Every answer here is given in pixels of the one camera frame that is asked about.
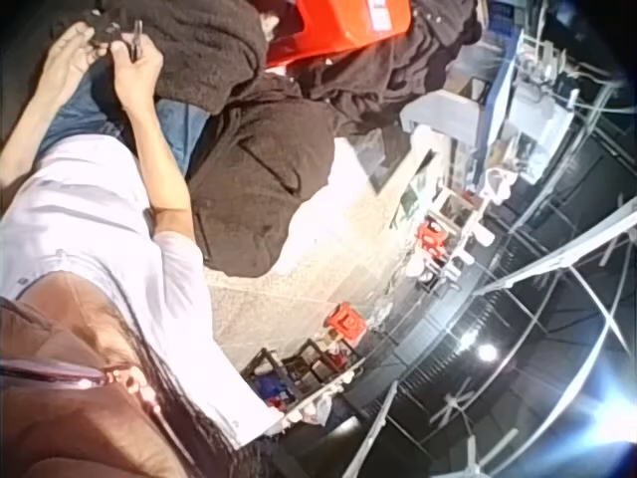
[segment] ceiling light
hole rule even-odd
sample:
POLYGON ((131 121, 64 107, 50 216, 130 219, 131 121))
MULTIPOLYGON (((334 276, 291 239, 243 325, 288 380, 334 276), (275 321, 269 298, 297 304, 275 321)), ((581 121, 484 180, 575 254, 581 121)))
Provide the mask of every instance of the ceiling light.
POLYGON ((637 404, 615 399, 602 404, 596 415, 594 439, 598 443, 637 443, 637 404))
POLYGON ((478 357, 482 361, 494 361, 498 358, 498 349, 491 344, 482 344, 478 347, 478 357))
POLYGON ((473 330, 470 332, 466 332, 464 335, 460 337, 460 352, 467 350, 470 346, 472 346, 476 339, 478 338, 478 331, 473 330))

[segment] white t-shirt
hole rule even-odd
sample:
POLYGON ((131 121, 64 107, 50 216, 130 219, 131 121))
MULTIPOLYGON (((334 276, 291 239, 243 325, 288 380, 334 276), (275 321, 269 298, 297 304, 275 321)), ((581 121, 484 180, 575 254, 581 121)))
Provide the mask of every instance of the white t-shirt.
POLYGON ((0 295, 16 299, 41 277, 77 274, 99 287, 170 367, 180 386, 240 447, 281 413, 266 406, 212 336, 197 245, 151 236, 135 157, 117 139, 66 138, 50 148, 0 221, 0 295))

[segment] denim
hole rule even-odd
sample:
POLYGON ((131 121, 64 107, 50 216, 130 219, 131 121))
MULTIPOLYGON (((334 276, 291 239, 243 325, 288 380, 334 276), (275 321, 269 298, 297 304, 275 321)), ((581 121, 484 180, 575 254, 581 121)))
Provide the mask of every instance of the denim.
MULTIPOLYGON (((61 139, 76 134, 107 134, 135 151, 130 124, 114 92, 112 75, 108 59, 99 59, 86 72, 74 95, 49 126, 39 155, 61 139)), ((173 100, 159 100, 155 109, 163 135, 185 175, 192 151, 210 115, 200 108, 173 100)))

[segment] woman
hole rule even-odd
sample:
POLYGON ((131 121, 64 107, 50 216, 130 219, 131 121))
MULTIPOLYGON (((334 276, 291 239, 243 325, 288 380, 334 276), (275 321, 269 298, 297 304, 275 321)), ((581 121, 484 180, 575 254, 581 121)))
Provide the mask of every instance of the woman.
POLYGON ((208 116, 155 104, 142 35, 135 62, 109 46, 126 118, 107 118, 93 35, 53 45, 0 153, 2 476, 258 476, 231 450, 281 415, 212 340, 182 176, 208 116))

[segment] floor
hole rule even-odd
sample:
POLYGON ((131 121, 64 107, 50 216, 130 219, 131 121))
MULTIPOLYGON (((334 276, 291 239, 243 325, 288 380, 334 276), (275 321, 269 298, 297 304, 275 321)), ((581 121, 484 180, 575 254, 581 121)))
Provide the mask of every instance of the floor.
MULTIPOLYGON (((5 138, 33 85, 51 24, 83 0, 45 2, 0 51, 0 134, 5 138)), ((450 145, 426 127, 411 137, 396 127, 352 142, 335 140, 329 184, 297 212, 273 270, 258 279, 206 273, 214 309, 214 337, 241 368, 261 348, 280 357, 323 332, 327 315, 349 301, 364 316, 382 294, 409 247, 410 237, 389 224, 405 187, 429 149, 439 152, 425 172, 428 194, 448 165, 450 145), (382 177, 373 172, 384 171, 382 177)))

